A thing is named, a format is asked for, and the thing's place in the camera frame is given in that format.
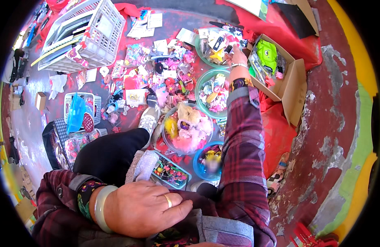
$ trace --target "white plastic basket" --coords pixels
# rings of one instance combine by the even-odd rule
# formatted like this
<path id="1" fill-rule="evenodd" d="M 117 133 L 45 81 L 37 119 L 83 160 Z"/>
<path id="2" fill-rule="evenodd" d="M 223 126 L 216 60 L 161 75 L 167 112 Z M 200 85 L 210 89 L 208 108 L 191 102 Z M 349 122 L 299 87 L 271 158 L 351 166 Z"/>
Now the white plastic basket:
<path id="1" fill-rule="evenodd" d="M 68 115 L 69 115 L 69 109 L 70 105 L 72 104 L 72 99 L 74 96 L 74 92 L 67 93 L 64 98 L 64 120 L 65 123 L 68 124 Z M 92 95 L 93 96 L 93 102 L 94 102 L 94 107 L 93 107 L 93 117 L 94 117 L 94 126 L 99 124 L 101 122 L 101 102 L 102 98 L 100 96 L 94 95 L 89 92 L 78 92 L 77 95 L 82 96 L 82 95 Z"/>
<path id="2" fill-rule="evenodd" d="M 98 131 L 99 136 L 107 136 L 108 135 L 108 130 L 107 129 L 94 128 L 94 130 Z M 79 131 L 76 131 L 75 133 L 83 133 L 83 132 L 85 132 L 85 130 L 79 130 Z"/>
<path id="3" fill-rule="evenodd" d="M 84 42 L 85 47 L 79 48 L 78 52 L 88 62 L 87 69 L 112 65 L 116 59 L 118 44 L 123 33 L 124 17 L 114 7 L 111 0 L 88 0 L 79 5 L 82 5 L 81 9 L 77 8 L 75 12 L 67 12 L 59 18 L 57 25 L 54 22 L 54 29 L 50 29 L 43 51 L 45 52 L 46 46 L 51 42 L 55 36 L 54 33 L 62 22 L 95 9 L 96 11 L 87 26 L 89 37 L 83 36 L 82 42 Z M 79 71 L 83 68 L 82 65 L 65 57 L 65 54 L 46 64 L 41 64 L 41 62 L 38 64 L 38 70 L 53 70 L 64 73 Z"/>

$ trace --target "gold ring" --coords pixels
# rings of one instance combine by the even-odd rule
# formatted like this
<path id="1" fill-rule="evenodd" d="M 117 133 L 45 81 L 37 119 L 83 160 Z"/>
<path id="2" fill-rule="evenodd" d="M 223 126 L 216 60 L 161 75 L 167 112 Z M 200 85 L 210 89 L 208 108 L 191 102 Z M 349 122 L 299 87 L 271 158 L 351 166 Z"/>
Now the gold ring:
<path id="1" fill-rule="evenodd" d="M 168 201 L 168 208 L 171 208 L 172 207 L 172 201 L 169 199 L 169 197 L 167 195 L 164 195 L 165 198 L 167 198 L 167 201 Z"/>

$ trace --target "yellow feather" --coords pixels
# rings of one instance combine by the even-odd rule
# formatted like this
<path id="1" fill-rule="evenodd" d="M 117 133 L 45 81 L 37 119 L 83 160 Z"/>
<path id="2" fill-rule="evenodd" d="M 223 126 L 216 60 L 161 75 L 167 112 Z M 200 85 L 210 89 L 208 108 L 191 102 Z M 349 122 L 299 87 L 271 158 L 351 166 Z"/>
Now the yellow feather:
<path id="1" fill-rule="evenodd" d="M 164 122 L 164 129 L 168 133 L 168 135 L 170 135 L 171 139 L 178 136 L 178 125 L 173 118 L 169 117 Z"/>

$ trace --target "white sneaker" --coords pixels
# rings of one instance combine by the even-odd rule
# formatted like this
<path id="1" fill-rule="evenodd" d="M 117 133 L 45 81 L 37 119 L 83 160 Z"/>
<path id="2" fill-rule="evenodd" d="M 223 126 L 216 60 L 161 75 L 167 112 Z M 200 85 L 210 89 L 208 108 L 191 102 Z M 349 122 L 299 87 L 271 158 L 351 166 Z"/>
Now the white sneaker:
<path id="1" fill-rule="evenodd" d="M 196 183 L 192 184 L 192 185 L 190 186 L 190 190 L 191 190 L 192 192 L 197 192 L 198 187 L 199 187 L 202 183 L 210 183 L 211 185 L 217 187 L 217 186 L 219 186 L 220 179 L 215 180 L 215 181 L 201 180 L 201 181 L 199 181 L 199 182 L 196 182 Z"/>
<path id="2" fill-rule="evenodd" d="M 150 140 L 152 139 L 152 134 L 157 126 L 157 121 L 160 118 L 161 109 L 160 107 L 148 107 L 142 114 L 141 120 L 139 121 L 138 128 L 144 128 L 150 134 L 149 141 L 143 148 L 147 148 L 150 145 Z"/>

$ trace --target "gray towel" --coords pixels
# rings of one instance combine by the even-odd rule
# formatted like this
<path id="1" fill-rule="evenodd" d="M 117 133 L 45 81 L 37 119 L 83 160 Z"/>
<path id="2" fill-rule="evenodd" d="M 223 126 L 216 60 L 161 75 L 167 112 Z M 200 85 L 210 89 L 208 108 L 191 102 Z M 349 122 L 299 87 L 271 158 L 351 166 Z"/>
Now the gray towel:
<path id="1" fill-rule="evenodd" d="M 143 152 L 138 150 L 128 169 L 125 177 L 125 184 L 135 181 L 149 180 L 158 158 L 158 154 L 153 151 L 146 150 Z"/>

